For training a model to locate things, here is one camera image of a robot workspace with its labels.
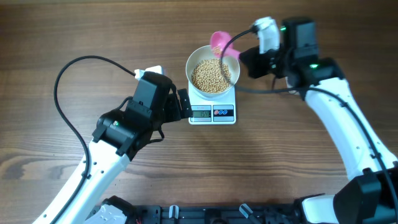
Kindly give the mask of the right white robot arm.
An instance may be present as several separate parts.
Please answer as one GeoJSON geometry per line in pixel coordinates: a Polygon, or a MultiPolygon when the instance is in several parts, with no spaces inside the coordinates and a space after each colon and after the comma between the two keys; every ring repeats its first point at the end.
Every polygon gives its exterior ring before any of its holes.
{"type": "Polygon", "coordinates": [[[307,17],[270,17],[250,28],[259,46],[239,56],[249,76],[274,74],[287,80],[317,114],[340,153],[349,182],[334,195],[300,202],[308,223],[395,223],[397,157],[383,145],[354,100],[349,83],[332,58],[318,53],[316,25],[307,17]]]}

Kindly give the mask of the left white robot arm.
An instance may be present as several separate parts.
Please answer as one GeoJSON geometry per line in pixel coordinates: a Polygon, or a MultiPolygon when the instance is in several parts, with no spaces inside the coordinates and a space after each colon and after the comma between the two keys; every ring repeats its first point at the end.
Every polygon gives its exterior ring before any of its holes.
{"type": "Polygon", "coordinates": [[[83,223],[137,152],[155,142],[153,133],[191,115],[187,89],[178,90],[165,75],[144,72],[134,95],[100,116],[82,160],[35,222],[83,223]]]}

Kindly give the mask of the pink plastic measuring scoop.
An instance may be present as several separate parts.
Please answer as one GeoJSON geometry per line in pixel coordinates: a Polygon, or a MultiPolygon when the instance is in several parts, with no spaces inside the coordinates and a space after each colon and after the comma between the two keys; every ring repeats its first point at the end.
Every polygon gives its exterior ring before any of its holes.
{"type": "MultiPolygon", "coordinates": [[[[217,58],[221,58],[222,51],[226,47],[226,44],[232,39],[232,37],[224,31],[214,32],[210,39],[211,51],[217,58]]],[[[230,44],[224,52],[225,57],[232,57],[236,60],[239,59],[240,52],[235,50],[233,44],[230,44]]]]}

